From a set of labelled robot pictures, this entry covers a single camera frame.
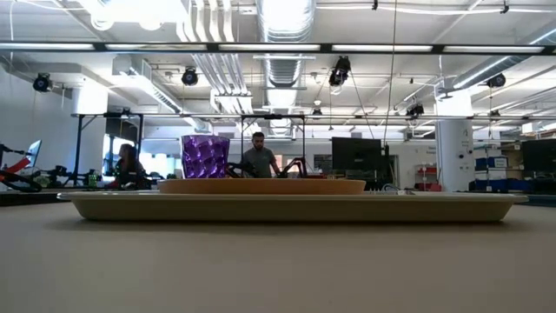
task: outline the man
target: man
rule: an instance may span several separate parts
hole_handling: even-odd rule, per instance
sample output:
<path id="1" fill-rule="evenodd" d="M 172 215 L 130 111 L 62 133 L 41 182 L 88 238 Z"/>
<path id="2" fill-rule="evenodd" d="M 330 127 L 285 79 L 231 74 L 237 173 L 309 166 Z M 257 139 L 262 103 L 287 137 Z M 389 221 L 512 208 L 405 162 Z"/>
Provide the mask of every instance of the man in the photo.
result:
<path id="1" fill-rule="evenodd" d="M 243 153 L 243 162 L 251 163 L 255 167 L 257 178 L 271 178 L 270 166 L 272 166 L 272 169 L 278 175 L 280 169 L 276 164 L 275 154 L 272 153 L 272 150 L 264 147 L 264 134 L 257 131 L 253 134 L 251 142 L 253 143 L 253 148 Z"/>

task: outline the table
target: table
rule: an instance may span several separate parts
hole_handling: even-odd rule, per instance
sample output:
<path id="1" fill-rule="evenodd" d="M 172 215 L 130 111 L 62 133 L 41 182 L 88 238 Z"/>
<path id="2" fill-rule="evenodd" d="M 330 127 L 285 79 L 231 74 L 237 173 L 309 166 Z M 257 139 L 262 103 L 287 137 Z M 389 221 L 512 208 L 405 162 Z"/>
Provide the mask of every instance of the table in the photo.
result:
<path id="1" fill-rule="evenodd" d="M 495 224 L 93 223 L 0 208 L 0 311 L 551 312 L 556 210 Z"/>

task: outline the wooden tray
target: wooden tray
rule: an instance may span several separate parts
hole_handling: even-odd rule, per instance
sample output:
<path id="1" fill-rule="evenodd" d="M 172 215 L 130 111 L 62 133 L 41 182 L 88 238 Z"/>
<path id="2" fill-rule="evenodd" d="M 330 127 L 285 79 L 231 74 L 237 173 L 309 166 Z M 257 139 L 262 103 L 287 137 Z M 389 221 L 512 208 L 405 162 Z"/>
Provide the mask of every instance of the wooden tray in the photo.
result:
<path id="1" fill-rule="evenodd" d="M 526 196 L 422 195 L 270 196 L 164 195 L 157 192 L 72 192 L 81 216 L 99 221 L 210 222 L 497 222 Z"/>
<path id="2" fill-rule="evenodd" d="M 163 194 L 359 195 L 365 182 L 338 179 L 196 178 L 158 183 Z"/>

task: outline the textured purple glass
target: textured purple glass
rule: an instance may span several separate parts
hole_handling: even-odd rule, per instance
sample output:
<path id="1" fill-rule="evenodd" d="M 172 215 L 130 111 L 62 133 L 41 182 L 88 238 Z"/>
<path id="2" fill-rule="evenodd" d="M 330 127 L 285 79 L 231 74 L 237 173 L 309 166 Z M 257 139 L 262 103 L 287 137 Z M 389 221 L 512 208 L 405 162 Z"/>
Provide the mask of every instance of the textured purple glass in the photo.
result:
<path id="1" fill-rule="evenodd" d="M 182 167 L 185 178 L 224 178 L 229 139 L 219 136 L 182 136 Z"/>

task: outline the black monitor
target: black monitor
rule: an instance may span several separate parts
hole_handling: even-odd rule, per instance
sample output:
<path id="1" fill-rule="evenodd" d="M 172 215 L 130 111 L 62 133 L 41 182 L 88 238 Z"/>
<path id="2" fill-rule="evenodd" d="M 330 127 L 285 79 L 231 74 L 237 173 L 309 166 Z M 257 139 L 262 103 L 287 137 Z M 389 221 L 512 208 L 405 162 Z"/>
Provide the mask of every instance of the black monitor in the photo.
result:
<path id="1" fill-rule="evenodd" d="M 383 166 L 380 139 L 332 138 L 333 170 L 379 170 Z"/>
<path id="2" fill-rule="evenodd" d="M 556 139 L 526 141 L 521 150 L 524 170 L 556 172 Z"/>
<path id="3" fill-rule="evenodd" d="M 38 151 L 41 149 L 41 140 L 37 140 L 31 144 L 29 149 L 27 150 L 27 159 L 30 161 L 25 168 L 32 168 L 35 167 L 36 164 L 36 157 L 38 156 Z"/>

